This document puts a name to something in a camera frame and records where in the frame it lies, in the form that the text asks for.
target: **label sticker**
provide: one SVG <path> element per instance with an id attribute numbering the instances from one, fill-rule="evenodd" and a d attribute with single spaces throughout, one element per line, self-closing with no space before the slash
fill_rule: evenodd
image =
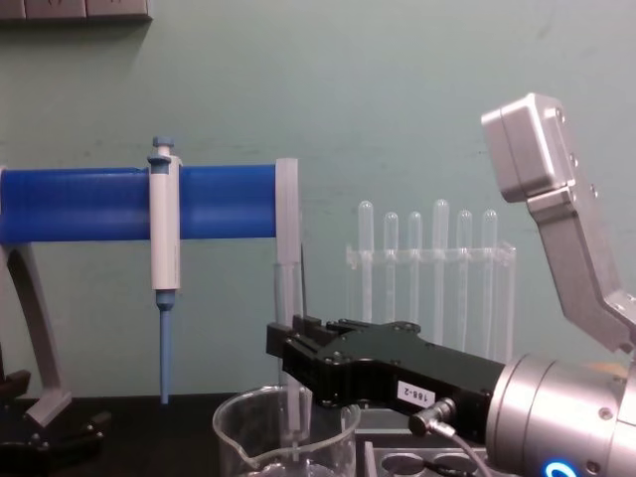
<path id="1" fill-rule="evenodd" d="M 421 407 L 435 404 L 435 393 L 402 381 L 397 382 L 397 398 Z"/>

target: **blue cylinder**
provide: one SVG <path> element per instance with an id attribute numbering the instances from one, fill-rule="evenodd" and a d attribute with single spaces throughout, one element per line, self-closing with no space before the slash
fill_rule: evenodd
<path id="1" fill-rule="evenodd" d="M 182 239 L 275 237 L 275 166 L 183 167 Z M 5 170 L 0 242 L 150 238 L 148 169 Z"/>

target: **gray stand leg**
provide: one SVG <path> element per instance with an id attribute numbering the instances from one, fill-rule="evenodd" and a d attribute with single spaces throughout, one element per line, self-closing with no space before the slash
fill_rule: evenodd
<path id="1" fill-rule="evenodd" d="M 29 244 L 23 244 L 5 246 L 3 251 L 27 321 L 42 380 L 42 396 L 27 414 L 44 427 L 69 405 L 71 393 L 62 383 L 55 338 L 33 250 Z"/>

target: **electrical outlet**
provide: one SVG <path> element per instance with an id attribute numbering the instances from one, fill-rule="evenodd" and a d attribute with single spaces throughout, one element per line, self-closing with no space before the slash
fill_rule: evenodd
<path id="1" fill-rule="evenodd" d="M 0 20 L 20 20 L 27 18 L 24 0 L 0 0 Z"/>
<path id="2" fill-rule="evenodd" d="M 148 0 L 86 0 L 89 17 L 149 17 Z"/>
<path id="3" fill-rule="evenodd" d="M 86 17 L 84 0 L 25 0 L 25 6 L 27 19 Z"/>

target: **green wall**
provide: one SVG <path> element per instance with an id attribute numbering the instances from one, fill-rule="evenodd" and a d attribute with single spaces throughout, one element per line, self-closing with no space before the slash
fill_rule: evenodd
<path id="1" fill-rule="evenodd" d="M 0 161 L 145 167 L 155 134 L 173 135 L 190 165 L 297 157 L 308 305 L 328 319 L 345 313 L 344 250 L 361 200 L 401 215 L 428 214 L 438 198 L 455 212 L 492 207 L 519 250 L 517 351 L 611 358 L 561 318 L 535 225 L 501 200 L 479 118 L 531 90 L 563 101 L 636 289 L 634 2 L 156 0 L 155 14 L 144 27 L 0 31 Z M 74 393 L 157 393 L 147 244 L 36 252 Z M 184 243 L 177 393 L 274 380 L 264 356 L 273 258 L 268 240 Z M 2 293 L 7 368 L 34 370 L 6 277 Z"/>

